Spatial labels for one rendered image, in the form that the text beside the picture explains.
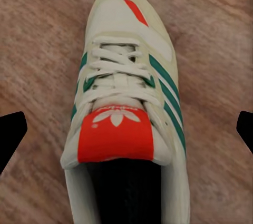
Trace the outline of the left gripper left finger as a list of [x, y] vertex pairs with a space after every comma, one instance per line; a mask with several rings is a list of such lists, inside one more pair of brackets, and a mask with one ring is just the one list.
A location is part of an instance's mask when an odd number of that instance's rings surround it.
[[24, 112], [0, 117], [0, 174], [27, 132]]

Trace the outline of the gym shoe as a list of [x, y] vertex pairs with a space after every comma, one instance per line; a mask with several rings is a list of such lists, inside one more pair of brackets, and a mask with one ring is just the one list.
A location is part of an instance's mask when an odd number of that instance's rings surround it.
[[96, 0], [60, 163], [74, 224], [190, 224], [176, 54], [147, 0]]

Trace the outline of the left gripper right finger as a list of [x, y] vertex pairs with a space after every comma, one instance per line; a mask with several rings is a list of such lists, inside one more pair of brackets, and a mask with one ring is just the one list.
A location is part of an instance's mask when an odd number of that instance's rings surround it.
[[253, 113], [241, 111], [236, 130], [253, 153]]

